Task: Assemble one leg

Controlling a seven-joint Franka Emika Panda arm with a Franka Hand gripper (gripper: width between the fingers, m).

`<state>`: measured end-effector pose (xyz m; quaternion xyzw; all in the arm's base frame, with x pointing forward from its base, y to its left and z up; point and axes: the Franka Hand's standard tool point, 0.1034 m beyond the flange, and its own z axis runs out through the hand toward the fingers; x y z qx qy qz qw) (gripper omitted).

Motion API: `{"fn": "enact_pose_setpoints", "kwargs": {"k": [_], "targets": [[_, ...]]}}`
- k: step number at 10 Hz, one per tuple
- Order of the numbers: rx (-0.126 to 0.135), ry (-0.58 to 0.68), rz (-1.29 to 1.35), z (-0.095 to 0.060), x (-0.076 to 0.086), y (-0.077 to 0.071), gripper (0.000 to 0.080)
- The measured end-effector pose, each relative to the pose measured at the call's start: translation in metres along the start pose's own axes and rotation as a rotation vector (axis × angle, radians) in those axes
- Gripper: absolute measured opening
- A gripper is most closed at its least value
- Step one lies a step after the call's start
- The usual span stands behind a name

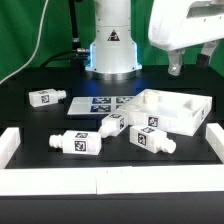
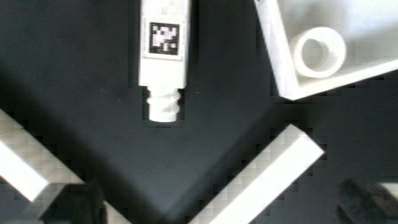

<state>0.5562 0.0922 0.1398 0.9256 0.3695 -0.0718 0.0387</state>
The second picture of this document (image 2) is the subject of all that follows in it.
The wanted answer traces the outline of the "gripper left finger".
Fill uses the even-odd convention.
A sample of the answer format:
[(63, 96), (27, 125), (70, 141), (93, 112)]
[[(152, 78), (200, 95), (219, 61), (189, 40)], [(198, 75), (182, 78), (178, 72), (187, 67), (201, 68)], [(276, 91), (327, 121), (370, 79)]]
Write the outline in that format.
[(95, 182), (66, 185), (40, 221), (43, 224), (107, 224), (105, 195)]

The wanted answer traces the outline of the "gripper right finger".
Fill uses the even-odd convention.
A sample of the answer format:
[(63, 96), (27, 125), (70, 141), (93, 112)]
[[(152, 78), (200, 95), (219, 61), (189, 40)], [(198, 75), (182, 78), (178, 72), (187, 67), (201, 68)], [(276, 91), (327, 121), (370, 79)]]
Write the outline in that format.
[(340, 184), (338, 224), (398, 224), (398, 183)]

